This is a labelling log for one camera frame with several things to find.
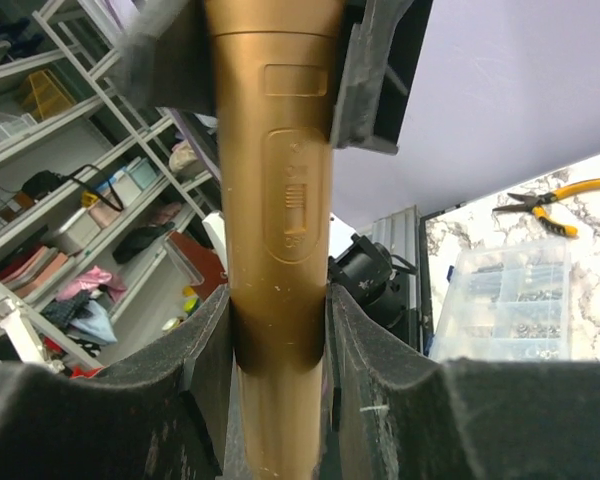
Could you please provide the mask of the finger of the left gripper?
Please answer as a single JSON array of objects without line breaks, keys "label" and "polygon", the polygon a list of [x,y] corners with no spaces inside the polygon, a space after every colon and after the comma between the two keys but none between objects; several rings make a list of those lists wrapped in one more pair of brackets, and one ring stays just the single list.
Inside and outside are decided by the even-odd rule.
[{"label": "finger of the left gripper", "polygon": [[347,1],[337,44],[335,149],[398,152],[432,0]]},{"label": "finger of the left gripper", "polygon": [[217,115],[203,1],[144,2],[117,47],[114,80],[134,105]]}]

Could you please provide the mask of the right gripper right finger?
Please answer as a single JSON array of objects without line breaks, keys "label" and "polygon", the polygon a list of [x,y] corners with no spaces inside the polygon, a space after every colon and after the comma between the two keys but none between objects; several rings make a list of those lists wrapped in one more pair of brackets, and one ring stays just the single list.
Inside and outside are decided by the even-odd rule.
[{"label": "right gripper right finger", "polygon": [[432,361],[326,300],[344,479],[600,479],[600,362]]}]

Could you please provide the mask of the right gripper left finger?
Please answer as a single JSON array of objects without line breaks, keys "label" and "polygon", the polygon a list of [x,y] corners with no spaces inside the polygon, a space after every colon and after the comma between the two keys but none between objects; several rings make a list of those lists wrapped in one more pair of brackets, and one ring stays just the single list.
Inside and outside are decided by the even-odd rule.
[{"label": "right gripper left finger", "polygon": [[0,364],[0,479],[213,479],[233,353],[218,287],[171,333],[90,378]]}]

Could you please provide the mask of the gold microphone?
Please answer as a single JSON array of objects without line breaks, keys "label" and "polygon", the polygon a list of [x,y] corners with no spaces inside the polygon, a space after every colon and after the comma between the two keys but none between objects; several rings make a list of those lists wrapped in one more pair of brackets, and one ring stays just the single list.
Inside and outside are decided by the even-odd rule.
[{"label": "gold microphone", "polygon": [[309,479],[322,358],[340,1],[209,1],[246,460]]}]

